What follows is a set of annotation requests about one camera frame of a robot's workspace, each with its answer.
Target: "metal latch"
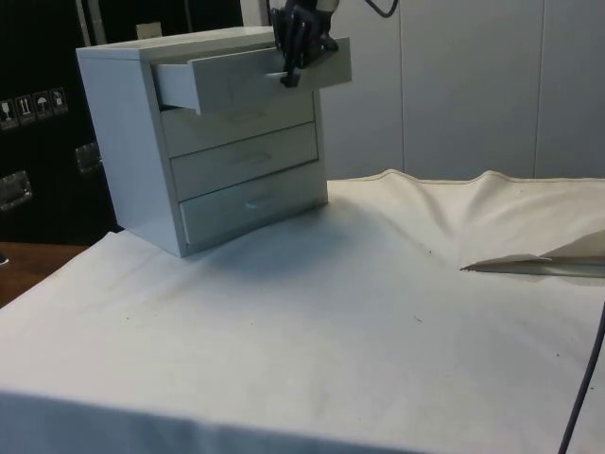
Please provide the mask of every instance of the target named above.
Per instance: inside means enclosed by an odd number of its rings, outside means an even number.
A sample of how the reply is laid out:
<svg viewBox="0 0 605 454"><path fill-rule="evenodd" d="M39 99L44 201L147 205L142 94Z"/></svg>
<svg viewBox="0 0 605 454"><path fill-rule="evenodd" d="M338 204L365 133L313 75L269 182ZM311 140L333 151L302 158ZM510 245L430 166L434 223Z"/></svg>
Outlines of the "metal latch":
<svg viewBox="0 0 605 454"><path fill-rule="evenodd" d="M8 175L0 180L0 212L31 200L31 184L24 170Z"/></svg>

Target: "wooden floor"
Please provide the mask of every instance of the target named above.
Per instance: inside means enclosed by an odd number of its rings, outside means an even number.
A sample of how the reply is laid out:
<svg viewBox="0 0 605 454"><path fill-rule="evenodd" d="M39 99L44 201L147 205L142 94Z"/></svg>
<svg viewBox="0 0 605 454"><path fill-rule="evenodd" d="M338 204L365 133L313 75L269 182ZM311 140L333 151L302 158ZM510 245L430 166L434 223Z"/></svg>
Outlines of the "wooden floor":
<svg viewBox="0 0 605 454"><path fill-rule="evenodd" d="M0 254L9 259L6 265L0 265L0 307L40 283L84 250L84 246L0 242Z"/></svg>

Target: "drawer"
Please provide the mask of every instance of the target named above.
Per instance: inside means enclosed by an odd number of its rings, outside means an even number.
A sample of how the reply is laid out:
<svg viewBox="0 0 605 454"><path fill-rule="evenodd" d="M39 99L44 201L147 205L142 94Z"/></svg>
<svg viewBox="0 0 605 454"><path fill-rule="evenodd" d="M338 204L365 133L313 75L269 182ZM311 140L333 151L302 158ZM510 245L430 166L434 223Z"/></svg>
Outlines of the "drawer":
<svg viewBox="0 0 605 454"><path fill-rule="evenodd" d="M301 93L220 113L173 109L162 112L162 123L168 156L174 158L309 123L314 117L313 96Z"/></svg>
<svg viewBox="0 0 605 454"><path fill-rule="evenodd" d="M198 114L262 102L276 96L318 90L351 80L348 38L324 63L301 70L297 88L280 83L284 57L276 48L206 57L187 64L157 64L156 90L165 106L195 109Z"/></svg>
<svg viewBox="0 0 605 454"><path fill-rule="evenodd" d="M327 202L323 163L315 162L181 204L187 243L209 246Z"/></svg>
<svg viewBox="0 0 605 454"><path fill-rule="evenodd" d="M179 201L318 158L315 123L172 160Z"/></svg>

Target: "white wall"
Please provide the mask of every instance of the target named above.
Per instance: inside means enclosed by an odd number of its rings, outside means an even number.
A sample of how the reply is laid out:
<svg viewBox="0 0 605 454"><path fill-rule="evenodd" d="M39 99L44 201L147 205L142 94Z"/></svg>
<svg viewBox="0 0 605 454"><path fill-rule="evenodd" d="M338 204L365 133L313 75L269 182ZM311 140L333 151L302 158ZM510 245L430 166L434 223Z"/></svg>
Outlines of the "white wall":
<svg viewBox="0 0 605 454"><path fill-rule="evenodd" d="M402 3L407 173L533 175L543 1Z"/></svg>
<svg viewBox="0 0 605 454"><path fill-rule="evenodd" d="M343 0L332 35L351 38L353 82L321 91L328 178L403 170L399 14L383 19L363 0Z"/></svg>
<svg viewBox="0 0 605 454"><path fill-rule="evenodd" d="M604 20L603 0L546 0L538 177L605 177Z"/></svg>

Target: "white tablecloth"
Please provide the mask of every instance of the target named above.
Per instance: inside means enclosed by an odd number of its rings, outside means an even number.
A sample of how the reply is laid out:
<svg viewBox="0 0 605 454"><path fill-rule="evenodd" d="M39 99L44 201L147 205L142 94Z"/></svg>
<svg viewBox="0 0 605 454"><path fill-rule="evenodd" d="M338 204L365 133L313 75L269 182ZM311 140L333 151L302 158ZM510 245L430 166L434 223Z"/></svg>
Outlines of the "white tablecloth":
<svg viewBox="0 0 605 454"><path fill-rule="evenodd" d="M0 311L0 452L556 452L603 281L458 268L598 238L605 183L330 194L187 259L109 235ZM592 386L578 454L605 452Z"/></svg>

